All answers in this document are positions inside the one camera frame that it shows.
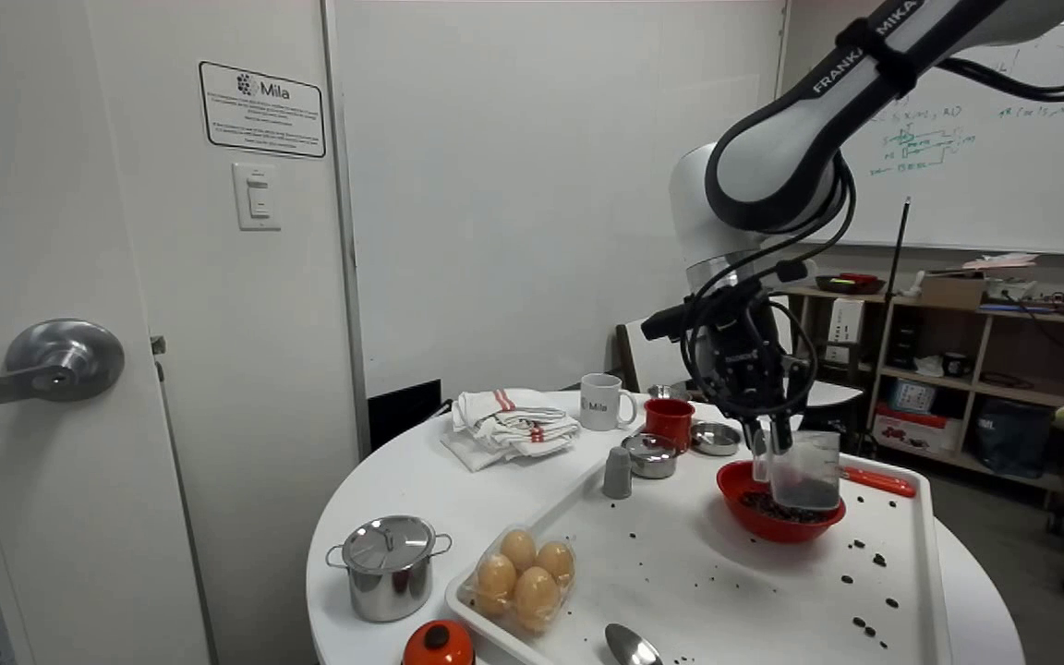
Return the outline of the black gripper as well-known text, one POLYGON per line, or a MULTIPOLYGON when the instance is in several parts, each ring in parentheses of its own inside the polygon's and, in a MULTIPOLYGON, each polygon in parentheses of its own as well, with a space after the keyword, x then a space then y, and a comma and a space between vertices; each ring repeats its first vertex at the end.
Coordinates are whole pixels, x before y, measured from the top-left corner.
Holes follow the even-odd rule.
POLYGON ((770 303, 758 286, 717 289, 683 303, 683 361, 700 396, 742 424, 753 459, 795 446, 805 406, 805 361, 779 344, 770 303))

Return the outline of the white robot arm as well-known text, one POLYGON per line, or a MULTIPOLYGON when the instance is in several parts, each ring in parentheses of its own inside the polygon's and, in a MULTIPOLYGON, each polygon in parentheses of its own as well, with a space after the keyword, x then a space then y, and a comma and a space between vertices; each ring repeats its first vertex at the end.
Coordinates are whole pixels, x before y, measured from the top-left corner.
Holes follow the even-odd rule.
POLYGON ((965 48, 1023 43, 1064 24, 1064 0, 880 0, 849 19, 828 56, 770 104, 730 122, 694 154, 694 221, 742 233, 678 303, 671 342, 700 396, 742 424, 753 454, 795 442, 812 361, 795 360, 770 321, 766 281, 833 247, 855 211, 843 143, 926 69, 945 69, 1035 104, 1064 104, 1064 80, 1029 87, 965 48))

